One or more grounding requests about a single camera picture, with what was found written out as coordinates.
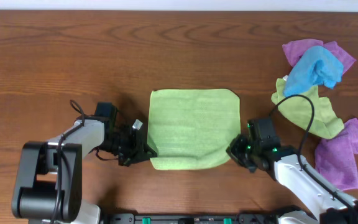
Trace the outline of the light green microfiber cloth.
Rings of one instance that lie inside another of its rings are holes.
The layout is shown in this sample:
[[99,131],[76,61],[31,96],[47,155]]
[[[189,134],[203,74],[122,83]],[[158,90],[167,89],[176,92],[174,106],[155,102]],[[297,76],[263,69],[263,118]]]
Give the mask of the light green microfiber cloth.
[[241,132],[240,99],[228,89],[153,91],[147,143],[157,170],[210,169],[226,163]]

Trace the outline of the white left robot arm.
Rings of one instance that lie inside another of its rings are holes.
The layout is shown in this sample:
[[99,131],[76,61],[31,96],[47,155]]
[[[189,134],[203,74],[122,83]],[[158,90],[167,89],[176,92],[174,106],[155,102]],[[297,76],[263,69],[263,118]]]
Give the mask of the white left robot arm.
[[113,154],[126,167],[157,157],[139,120],[115,131],[107,119],[78,119],[57,137],[24,144],[12,214],[29,223],[100,223],[101,209],[82,198],[83,159],[98,150]]

